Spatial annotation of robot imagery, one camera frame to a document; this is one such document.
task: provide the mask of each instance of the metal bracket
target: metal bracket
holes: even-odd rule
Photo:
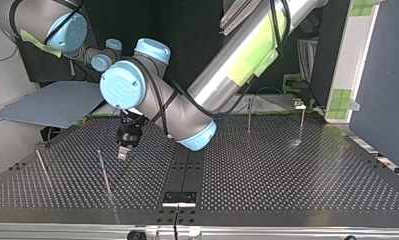
[[[233,5],[220,21],[221,33],[224,36],[229,35],[240,23],[251,15],[260,2],[261,0],[234,1]]]
[[[162,206],[180,208],[196,207],[196,196],[195,192],[167,192],[165,193]]]
[[[357,103],[351,99],[351,110],[359,111],[360,108],[361,108],[361,105],[359,105],[359,103]]]

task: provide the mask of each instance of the black metal plate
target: black metal plate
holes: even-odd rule
[[[19,171],[3,173],[0,222],[173,224],[174,216],[161,202],[166,191],[181,188],[181,183],[167,183],[180,157],[175,155],[176,142],[151,124],[144,128],[140,145],[121,161],[115,140],[118,127],[118,118],[88,121],[41,151],[47,172],[33,154]],[[98,149],[112,195],[106,190]]]
[[[399,227],[399,177],[342,132],[307,115],[218,120],[187,172],[194,225]]]

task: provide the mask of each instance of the gray panel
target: gray panel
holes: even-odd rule
[[[172,223],[171,216],[160,212],[160,203],[176,143],[150,125],[141,144],[121,161],[118,127],[118,118],[89,121],[42,151],[47,172],[31,156],[2,174],[0,222]],[[98,149],[112,195],[107,194]]]
[[[380,4],[356,101],[351,130],[399,166],[399,0]]]
[[[69,128],[102,101],[98,84],[57,82],[5,107],[0,111],[0,118]]]
[[[315,115],[218,120],[183,191],[197,191],[187,224],[399,227],[399,177]]]

